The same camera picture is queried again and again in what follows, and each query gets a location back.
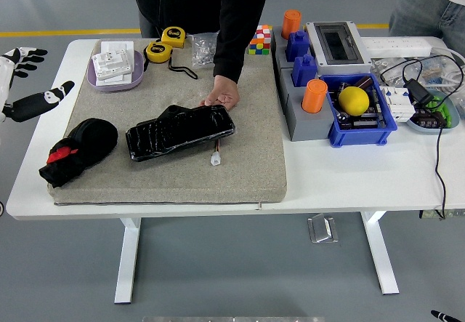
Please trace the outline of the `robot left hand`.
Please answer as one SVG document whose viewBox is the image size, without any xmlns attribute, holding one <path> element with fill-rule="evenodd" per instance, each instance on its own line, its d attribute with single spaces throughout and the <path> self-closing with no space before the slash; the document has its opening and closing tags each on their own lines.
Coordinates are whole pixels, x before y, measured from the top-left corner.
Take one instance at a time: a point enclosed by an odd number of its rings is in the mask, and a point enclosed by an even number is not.
<svg viewBox="0 0 465 322">
<path fill-rule="evenodd" d="M 66 81 L 58 87 L 39 92 L 13 103 L 8 103 L 9 91 L 15 76 L 26 78 L 26 71 L 37 69 L 36 63 L 44 61 L 45 49 L 17 47 L 1 55 L 1 122 L 10 118 L 24 122 L 56 108 L 74 88 L 73 81 Z"/>
</svg>

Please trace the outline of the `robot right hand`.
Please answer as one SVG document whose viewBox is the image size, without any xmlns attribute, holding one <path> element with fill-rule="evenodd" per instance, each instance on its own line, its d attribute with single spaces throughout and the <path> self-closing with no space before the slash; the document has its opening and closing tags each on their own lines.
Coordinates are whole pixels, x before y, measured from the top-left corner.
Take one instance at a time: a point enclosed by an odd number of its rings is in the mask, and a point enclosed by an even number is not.
<svg viewBox="0 0 465 322">
<path fill-rule="evenodd" d="M 461 322 L 458 318 L 455 318 L 451 315 L 448 315 L 446 313 L 442 313 L 437 310 L 431 310 L 430 313 L 437 319 L 439 319 L 442 322 Z"/>
</svg>

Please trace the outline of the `person's left hand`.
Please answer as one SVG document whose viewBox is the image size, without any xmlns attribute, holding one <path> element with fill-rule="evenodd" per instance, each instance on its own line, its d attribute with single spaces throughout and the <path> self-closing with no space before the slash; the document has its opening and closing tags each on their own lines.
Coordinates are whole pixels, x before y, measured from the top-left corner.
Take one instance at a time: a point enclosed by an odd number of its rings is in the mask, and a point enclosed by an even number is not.
<svg viewBox="0 0 465 322">
<path fill-rule="evenodd" d="M 201 100 L 200 105 L 223 105 L 227 110 L 231 110 L 238 104 L 239 100 L 237 83 L 227 77 L 216 75 L 213 89 Z"/>
</svg>

